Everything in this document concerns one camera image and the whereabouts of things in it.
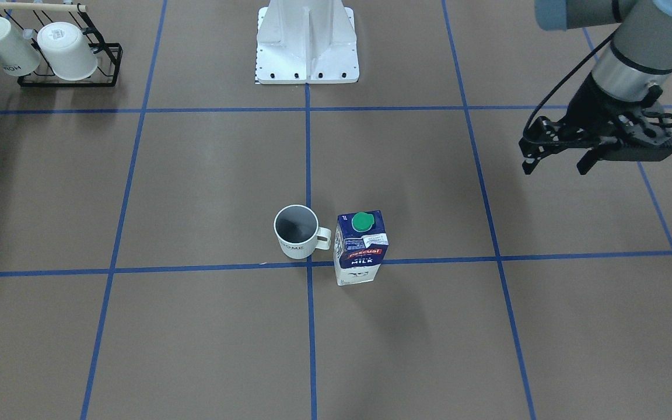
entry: metal cylinder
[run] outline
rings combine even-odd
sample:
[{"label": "metal cylinder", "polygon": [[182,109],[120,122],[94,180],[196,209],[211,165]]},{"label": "metal cylinder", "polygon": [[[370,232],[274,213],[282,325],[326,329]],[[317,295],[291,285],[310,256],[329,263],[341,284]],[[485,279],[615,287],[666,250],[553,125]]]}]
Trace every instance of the metal cylinder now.
[{"label": "metal cylinder", "polygon": [[652,85],[662,85],[668,74],[642,72],[621,61],[612,48],[600,57],[592,72],[595,83],[613,98],[627,103],[638,103],[648,95]]},{"label": "metal cylinder", "polygon": [[656,5],[659,0],[640,0],[614,36],[614,53],[642,72],[672,70],[672,11]]}]

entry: milk carton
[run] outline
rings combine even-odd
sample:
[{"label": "milk carton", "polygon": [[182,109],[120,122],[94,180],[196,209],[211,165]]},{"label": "milk carton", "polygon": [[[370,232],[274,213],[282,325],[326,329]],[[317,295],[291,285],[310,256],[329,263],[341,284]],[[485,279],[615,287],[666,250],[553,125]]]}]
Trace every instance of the milk carton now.
[{"label": "milk carton", "polygon": [[334,268],[338,285],[375,279],[387,251],[380,210],[339,215],[334,240]]}]

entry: pascual logo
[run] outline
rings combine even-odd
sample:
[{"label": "pascual logo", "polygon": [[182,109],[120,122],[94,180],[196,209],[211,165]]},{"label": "pascual logo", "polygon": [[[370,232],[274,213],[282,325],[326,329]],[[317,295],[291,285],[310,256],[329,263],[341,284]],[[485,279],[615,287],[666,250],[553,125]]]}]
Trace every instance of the pascual logo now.
[{"label": "pascual logo", "polygon": [[355,256],[369,256],[369,255],[381,255],[382,254],[382,249],[377,248],[377,249],[368,249],[368,250],[361,250],[357,251],[355,253],[350,253],[347,258],[354,258]]}]

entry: green cap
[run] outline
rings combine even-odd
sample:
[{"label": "green cap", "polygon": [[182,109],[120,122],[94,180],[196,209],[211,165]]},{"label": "green cap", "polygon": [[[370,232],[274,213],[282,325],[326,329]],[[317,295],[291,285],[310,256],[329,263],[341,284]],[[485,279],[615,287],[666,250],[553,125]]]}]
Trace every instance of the green cap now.
[{"label": "green cap", "polygon": [[375,224],[375,216],[370,213],[360,212],[352,218],[352,227],[357,232],[366,232]]}]

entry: white cup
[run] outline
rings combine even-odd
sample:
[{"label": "white cup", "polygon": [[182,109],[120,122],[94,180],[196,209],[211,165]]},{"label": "white cup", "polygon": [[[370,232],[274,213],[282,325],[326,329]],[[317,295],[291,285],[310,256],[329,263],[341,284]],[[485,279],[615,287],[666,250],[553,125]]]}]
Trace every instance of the white cup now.
[{"label": "white cup", "polygon": [[40,54],[7,19],[0,17],[0,66],[13,76],[27,75],[40,64]]},{"label": "white cup", "polygon": [[331,247],[331,231],[318,226],[318,217],[310,208],[293,204],[274,218],[274,233],[282,251],[294,260],[309,257],[315,249]]},{"label": "white cup", "polygon": [[82,30],[69,22],[43,26],[38,32],[38,45],[54,74],[61,79],[86,79],[98,68],[98,58]]}]

